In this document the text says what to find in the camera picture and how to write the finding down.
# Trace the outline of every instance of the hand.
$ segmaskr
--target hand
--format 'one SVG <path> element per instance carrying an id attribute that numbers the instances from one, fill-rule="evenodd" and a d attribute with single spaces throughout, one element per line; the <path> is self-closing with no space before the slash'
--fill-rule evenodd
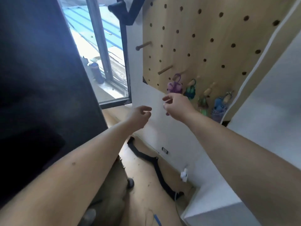
<path id="1" fill-rule="evenodd" d="M 138 131 L 139 129 L 142 129 L 146 125 L 149 118 L 151 117 L 151 112 L 149 112 L 151 110 L 151 107 L 145 105 L 136 107 L 131 110 L 128 118 L 126 119 L 126 122 L 128 123 L 132 133 Z"/>
<path id="2" fill-rule="evenodd" d="M 170 93 L 162 98 L 163 105 L 167 111 L 166 115 L 184 123 L 187 115 L 196 112 L 189 99 L 179 93 Z"/>

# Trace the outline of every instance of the black bracket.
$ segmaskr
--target black bracket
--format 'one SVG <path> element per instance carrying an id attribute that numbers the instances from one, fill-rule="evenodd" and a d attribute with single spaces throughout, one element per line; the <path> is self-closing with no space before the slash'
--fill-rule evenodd
<path id="1" fill-rule="evenodd" d="M 132 152 L 139 158 L 143 158 L 146 161 L 149 161 L 153 164 L 156 174 L 158 176 L 159 182 L 162 186 L 162 188 L 166 191 L 166 193 L 173 199 L 173 200 L 177 200 L 179 197 L 183 196 L 184 193 L 183 192 L 179 192 L 176 193 L 175 191 L 173 191 L 169 185 L 165 182 L 163 175 L 160 171 L 160 167 L 158 164 L 158 157 L 150 157 L 140 151 L 138 151 L 138 149 L 134 146 L 133 141 L 135 140 L 134 137 L 130 137 L 129 141 L 128 141 L 128 146 L 130 147 L 130 149 L 132 150 Z"/>
<path id="2" fill-rule="evenodd" d="M 108 6 L 108 10 L 112 12 L 121 24 L 133 25 L 137 18 L 145 0 L 133 0 L 129 12 L 126 9 L 126 3 L 122 0 Z"/>

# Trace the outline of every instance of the purple keychain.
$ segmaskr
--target purple keychain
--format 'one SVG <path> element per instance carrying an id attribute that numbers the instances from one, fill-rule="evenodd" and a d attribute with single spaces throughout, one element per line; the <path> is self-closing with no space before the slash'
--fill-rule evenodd
<path id="1" fill-rule="evenodd" d="M 174 81 L 174 82 L 169 82 L 167 84 L 167 90 L 170 92 L 170 93 L 182 93 L 183 92 L 183 89 L 182 89 L 182 84 L 179 83 L 180 80 L 181 80 L 181 75 L 180 74 L 175 74 L 175 76 L 178 76 L 179 79 L 178 81 Z"/>

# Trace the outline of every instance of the window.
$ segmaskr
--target window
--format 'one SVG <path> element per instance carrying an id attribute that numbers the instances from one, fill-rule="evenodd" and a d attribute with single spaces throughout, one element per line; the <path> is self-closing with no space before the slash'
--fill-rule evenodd
<path id="1" fill-rule="evenodd" d="M 102 109 L 131 103 L 126 26 L 108 5 L 116 0 L 58 0 Z"/>

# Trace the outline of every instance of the wooden pegboard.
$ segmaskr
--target wooden pegboard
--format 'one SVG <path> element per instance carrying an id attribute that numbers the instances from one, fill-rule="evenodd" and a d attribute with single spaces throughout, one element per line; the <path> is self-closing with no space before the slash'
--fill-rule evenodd
<path id="1" fill-rule="evenodd" d="M 175 73 L 183 91 L 197 78 L 198 96 L 213 83 L 214 99 L 241 84 L 295 0 L 146 0 L 143 6 L 143 76 L 167 93 Z M 173 68 L 158 75 L 169 65 Z"/>

